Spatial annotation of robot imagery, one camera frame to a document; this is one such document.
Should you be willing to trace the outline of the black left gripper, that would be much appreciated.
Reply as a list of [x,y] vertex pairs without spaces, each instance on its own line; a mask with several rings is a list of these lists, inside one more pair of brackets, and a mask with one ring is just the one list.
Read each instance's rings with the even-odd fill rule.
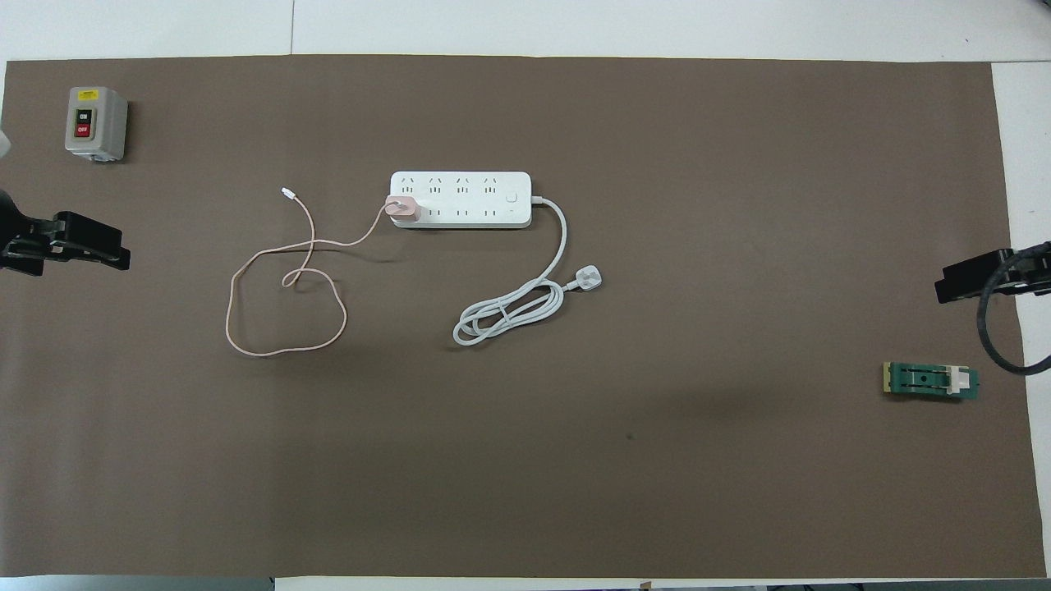
[[89,261],[120,272],[131,266],[131,252],[122,247],[119,229],[81,213],[32,218],[4,190],[0,190],[0,269],[30,277],[43,274],[41,254],[53,248],[86,252]]

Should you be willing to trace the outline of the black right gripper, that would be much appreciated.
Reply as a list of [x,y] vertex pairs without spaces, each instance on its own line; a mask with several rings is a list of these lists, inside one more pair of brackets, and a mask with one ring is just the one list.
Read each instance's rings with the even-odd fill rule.
[[937,302],[978,298],[987,281],[1009,259],[1015,262],[996,279],[994,293],[1051,295],[1051,243],[1040,243],[1024,250],[992,250],[943,267],[942,279],[934,282]]

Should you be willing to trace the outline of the white power strip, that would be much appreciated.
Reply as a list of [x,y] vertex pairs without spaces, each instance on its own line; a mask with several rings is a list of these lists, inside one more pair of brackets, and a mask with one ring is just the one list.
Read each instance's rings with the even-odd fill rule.
[[526,172],[401,171],[391,176],[389,195],[409,195],[420,206],[423,231],[522,229],[532,221],[533,187]]

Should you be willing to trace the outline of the brown table mat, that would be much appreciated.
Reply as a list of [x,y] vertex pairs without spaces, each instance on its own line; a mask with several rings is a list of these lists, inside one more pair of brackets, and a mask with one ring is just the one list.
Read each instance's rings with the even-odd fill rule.
[[[64,147],[69,89],[126,152]],[[0,187],[128,272],[0,272],[0,576],[832,579],[1044,574],[1025,381],[937,302],[1010,243],[984,63],[285,56],[7,65]],[[526,171],[604,284],[477,346],[521,231],[383,220],[320,251],[349,322],[253,360],[257,250],[367,231],[397,171]],[[974,400],[883,392],[968,366]]]

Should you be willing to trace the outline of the green knife switch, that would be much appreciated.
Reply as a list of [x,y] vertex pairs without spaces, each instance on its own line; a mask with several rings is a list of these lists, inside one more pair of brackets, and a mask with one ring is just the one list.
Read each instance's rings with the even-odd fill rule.
[[883,392],[905,396],[974,400],[980,383],[976,370],[961,365],[882,363]]

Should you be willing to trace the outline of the grey on-off switch box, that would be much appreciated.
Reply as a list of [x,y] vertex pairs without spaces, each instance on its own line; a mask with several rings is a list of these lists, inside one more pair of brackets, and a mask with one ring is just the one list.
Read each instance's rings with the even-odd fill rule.
[[114,89],[91,85],[69,89],[64,147],[95,163],[123,160],[129,101]]

